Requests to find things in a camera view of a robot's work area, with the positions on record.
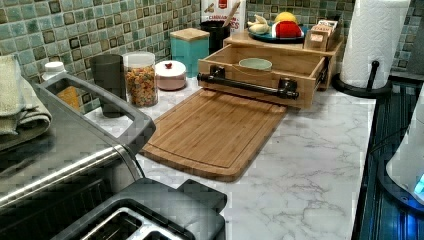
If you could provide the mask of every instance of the paper towel holder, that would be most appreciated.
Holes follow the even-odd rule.
[[[340,73],[333,76],[331,80],[332,86],[339,92],[343,92],[345,94],[348,94],[354,97],[360,97],[360,98],[376,99],[376,98],[385,97],[389,95],[392,91],[392,81],[390,80],[390,76],[385,86],[381,88],[377,88],[377,89],[372,89],[372,85],[374,84],[375,74],[377,73],[377,68],[380,66],[380,62],[374,60],[371,63],[371,66],[372,68],[370,72],[370,77],[368,78],[368,83],[366,88],[355,87],[347,83],[344,83],[340,79]]]

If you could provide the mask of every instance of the paper towel roll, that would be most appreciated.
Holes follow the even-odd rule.
[[[380,63],[373,89],[386,85],[410,0],[356,0],[340,79],[366,88],[371,63]]]

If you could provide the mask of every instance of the blue light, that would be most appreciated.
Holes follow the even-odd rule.
[[[418,182],[417,183],[417,185],[415,186],[415,189],[414,189],[414,192],[416,193],[416,194],[419,194],[419,193],[421,193],[422,191],[423,191],[423,189],[424,189],[424,182]]]

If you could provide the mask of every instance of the stovetop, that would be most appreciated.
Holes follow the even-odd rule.
[[[352,239],[424,239],[424,216],[402,206],[378,182],[378,162],[396,152],[422,81],[396,77],[389,98],[377,99]]]

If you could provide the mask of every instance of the teal canister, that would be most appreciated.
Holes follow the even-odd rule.
[[[197,76],[198,60],[209,55],[209,33],[195,28],[172,32],[171,54],[186,66],[187,77]]]

